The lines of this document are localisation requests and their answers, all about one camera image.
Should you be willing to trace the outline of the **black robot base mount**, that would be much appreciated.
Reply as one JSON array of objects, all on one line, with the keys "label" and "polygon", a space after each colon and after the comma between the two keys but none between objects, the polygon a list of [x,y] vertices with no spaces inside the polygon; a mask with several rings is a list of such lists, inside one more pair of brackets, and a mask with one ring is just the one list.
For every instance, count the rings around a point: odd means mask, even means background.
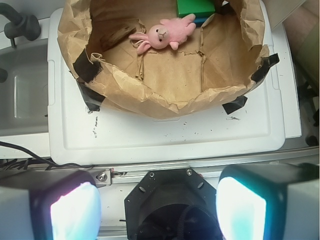
[{"label": "black robot base mount", "polygon": [[124,200],[129,240],[222,240],[216,189],[183,169],[146,174]]}]

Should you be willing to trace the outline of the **gripper left finger pad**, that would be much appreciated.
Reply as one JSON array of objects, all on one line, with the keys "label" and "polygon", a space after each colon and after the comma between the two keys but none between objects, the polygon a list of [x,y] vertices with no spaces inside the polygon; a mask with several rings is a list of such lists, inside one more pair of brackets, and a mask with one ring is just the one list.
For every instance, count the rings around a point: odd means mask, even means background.
[{"label": "gripper left finger pad", "polygon": [[85,170],[0,173],[2,240],[95,240],[101,215],[99,190]]}]

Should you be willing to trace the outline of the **gripper right finger pad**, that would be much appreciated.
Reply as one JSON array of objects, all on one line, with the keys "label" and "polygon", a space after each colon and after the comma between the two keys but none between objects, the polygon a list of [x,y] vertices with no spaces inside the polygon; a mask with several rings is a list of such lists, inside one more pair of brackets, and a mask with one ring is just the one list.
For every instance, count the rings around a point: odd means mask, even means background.
[{"label": "gripper right finger pad", "polygon": [[320,167],[228,165],[219,178],[215,205],[227,240],[318,240]]}]

